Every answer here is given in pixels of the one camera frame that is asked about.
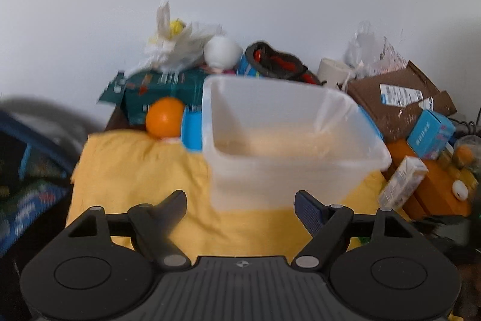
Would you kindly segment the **black red helmet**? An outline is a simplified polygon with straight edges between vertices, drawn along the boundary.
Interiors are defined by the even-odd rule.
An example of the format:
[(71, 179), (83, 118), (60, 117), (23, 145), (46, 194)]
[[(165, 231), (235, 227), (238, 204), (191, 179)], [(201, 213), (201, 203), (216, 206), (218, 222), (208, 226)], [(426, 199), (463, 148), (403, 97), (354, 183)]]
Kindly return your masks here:
[(321, 85), (318, 77), (296, 56), (278, 52), (266, 42), (255, 42), (245, 49), (236, 74)]

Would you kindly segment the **orange box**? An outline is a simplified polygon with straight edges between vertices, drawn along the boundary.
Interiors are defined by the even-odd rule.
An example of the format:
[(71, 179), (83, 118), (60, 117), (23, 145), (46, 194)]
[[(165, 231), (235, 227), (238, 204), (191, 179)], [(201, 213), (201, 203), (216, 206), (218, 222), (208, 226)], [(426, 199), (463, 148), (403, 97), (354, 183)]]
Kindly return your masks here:
[[(388, 181), (403, 158), (415, 156), (415, 153), (405, 140), (398, 140), (386, 146), (391, 154), (391, 166), (382, 174)], [(452, 193), (454, 179), (436, 160), (423, 160), (423, 163), (428, 173), (403, 205), (403, 211), (414, 220), (438, 215), (468, 216), (471, 212), (469, 201), (460, 201)]]

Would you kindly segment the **white round small object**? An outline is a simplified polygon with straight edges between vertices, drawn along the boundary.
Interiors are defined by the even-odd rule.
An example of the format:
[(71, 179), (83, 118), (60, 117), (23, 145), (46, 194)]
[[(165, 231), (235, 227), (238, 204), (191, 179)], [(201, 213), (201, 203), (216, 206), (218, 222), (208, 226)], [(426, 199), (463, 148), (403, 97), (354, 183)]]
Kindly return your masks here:
[(460, 201), (468, 199), (469, 190), (465, 183), (461, 180), (455, 180), (452, 184), (452, 193)]

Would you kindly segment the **dark green package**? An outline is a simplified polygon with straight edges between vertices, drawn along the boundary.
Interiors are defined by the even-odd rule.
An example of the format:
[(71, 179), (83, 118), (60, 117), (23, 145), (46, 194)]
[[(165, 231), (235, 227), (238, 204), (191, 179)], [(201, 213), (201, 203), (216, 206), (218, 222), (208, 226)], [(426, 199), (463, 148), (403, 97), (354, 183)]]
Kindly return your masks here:
[(176, 98), (186, 107), (200, 107), (207, 76), (200, 68), (175, 73), (142, 71), (129, 77), (118, 72), (99, 101), (120, 107), (131, 125), (143, 125), (149, 106), (165, 97)]

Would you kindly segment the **orange ball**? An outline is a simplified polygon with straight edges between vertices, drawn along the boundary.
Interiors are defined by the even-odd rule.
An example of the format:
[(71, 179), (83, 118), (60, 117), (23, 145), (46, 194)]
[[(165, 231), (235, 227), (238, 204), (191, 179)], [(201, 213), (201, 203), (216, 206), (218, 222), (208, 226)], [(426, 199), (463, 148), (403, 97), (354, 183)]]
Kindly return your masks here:
[(155, 138), (178, 138), (184, 109), (185, 105), (179, 99), (165, 97), (157, 100), (145, 116), (147, 132)]

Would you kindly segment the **white ball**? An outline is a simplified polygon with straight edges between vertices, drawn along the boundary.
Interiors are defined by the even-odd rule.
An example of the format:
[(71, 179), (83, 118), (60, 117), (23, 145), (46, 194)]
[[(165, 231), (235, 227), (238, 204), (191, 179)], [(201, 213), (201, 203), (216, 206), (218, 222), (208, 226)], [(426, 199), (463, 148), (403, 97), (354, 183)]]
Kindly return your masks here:
[(212, 37), (204, 47), (204, 59), (211, 68), (232, 69), (237, 65), (242, 54), (242, 47), (225, 36)]

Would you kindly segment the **white milk carton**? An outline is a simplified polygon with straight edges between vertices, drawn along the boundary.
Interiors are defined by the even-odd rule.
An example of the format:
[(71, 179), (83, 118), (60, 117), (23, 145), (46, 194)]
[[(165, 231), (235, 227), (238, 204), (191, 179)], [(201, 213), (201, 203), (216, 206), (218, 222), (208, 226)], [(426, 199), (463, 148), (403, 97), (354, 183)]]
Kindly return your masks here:
[(381, 208), (398, 210), (426, 177), (428, 169), (419, 158), (406, 156), (378, 197)]

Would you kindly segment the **netted fruit bag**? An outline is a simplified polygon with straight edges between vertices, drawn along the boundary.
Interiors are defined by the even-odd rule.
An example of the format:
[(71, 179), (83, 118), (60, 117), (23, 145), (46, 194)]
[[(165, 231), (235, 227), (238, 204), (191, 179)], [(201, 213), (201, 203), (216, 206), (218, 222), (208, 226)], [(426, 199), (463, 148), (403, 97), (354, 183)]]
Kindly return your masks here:
[(462, 181), (469, 193), (476, 192), (480, 181), (480, 136), (467, 135), (457, 139), (453, 147), (453, 177)]

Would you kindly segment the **translucent plastic storage bin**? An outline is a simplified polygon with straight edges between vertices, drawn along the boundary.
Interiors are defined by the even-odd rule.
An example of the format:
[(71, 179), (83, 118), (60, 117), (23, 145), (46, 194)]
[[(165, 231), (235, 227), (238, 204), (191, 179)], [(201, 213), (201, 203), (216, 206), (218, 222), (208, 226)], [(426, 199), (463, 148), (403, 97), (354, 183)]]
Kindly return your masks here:
[(217, 75), (202, 98), (202, 152), (219, 211), (289, 208), (301, 190), (337, 204), (391, 165), (376, 126), (341, 91)]

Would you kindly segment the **brown cardboard box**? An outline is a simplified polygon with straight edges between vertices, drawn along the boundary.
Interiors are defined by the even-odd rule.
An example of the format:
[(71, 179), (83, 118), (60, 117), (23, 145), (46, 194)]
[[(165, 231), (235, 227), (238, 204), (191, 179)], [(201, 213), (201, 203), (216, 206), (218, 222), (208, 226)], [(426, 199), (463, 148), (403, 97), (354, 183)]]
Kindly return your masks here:
[(347, 93), (388, 143), (407, 138), (425, 109), (444, 116), (457, 112), (449, 93), (440, 91), (412, 62), (393, 72), (351, 80)]

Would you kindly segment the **blue bag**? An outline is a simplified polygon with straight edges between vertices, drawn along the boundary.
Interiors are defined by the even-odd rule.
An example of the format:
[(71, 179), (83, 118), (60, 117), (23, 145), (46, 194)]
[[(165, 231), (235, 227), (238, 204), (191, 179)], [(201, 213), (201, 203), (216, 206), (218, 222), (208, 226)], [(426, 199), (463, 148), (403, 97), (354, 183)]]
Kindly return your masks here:
[(1, 112), (1, 255), (72, 191), (78, 155)]

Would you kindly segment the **white cylinder cup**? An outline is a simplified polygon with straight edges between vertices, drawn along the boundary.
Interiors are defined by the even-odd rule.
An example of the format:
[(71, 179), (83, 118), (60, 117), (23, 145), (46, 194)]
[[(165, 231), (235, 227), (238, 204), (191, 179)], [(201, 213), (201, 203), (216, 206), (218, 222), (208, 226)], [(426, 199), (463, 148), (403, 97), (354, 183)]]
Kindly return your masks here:
[(328, 58), (320, 61), (317, 71), (317, 77), (322, 86), (338, 90), (342, 90), (354, 76), (354, 70), (347, 64)]

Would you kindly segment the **yellow cloth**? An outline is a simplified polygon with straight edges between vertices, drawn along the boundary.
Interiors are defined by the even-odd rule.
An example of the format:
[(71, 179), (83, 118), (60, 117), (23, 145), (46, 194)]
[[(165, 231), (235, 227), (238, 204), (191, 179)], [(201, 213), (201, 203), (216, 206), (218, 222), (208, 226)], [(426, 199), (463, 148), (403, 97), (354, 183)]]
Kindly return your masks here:
[(90, 135), (72, 184), (68, 223), (91, 206), (125, 213), (134, 205), (156, 205), (176, 190), (185, 191), (188, 211), (170, 238), (191, 260), (199, 256), (291, 260), (311, 239), (293, 207), (216, 211), (210, 203), (210, 168), (203, 155), (142, 131)]

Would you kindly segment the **clear crinkled plastic bag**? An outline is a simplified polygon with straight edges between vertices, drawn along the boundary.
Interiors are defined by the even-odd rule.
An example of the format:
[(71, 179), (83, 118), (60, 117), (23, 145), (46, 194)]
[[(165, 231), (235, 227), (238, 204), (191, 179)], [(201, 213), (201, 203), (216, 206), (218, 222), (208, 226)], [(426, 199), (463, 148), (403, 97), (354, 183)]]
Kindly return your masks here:
[(357, 79), (404, 69), (408, 65), (388, 41), (376, 34), (369, 21), (362, 21), (348, 42), (344, 62), (354, 70)]

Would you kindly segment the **white plastic bag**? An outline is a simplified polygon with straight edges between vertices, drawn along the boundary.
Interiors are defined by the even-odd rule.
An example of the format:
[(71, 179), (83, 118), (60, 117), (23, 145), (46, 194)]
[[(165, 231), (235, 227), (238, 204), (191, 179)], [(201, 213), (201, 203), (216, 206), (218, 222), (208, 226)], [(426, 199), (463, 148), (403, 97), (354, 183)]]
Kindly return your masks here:
[(206, 43), (223, 34), (221, 24), (172, 20), (168, 1), (162, 1), (157, 7), (156, 22), (157, 31), (149, 37), (144, 48), (144, 60), (126, 76), (149, 70), (176, 73), (193, 68), (203, 56)]

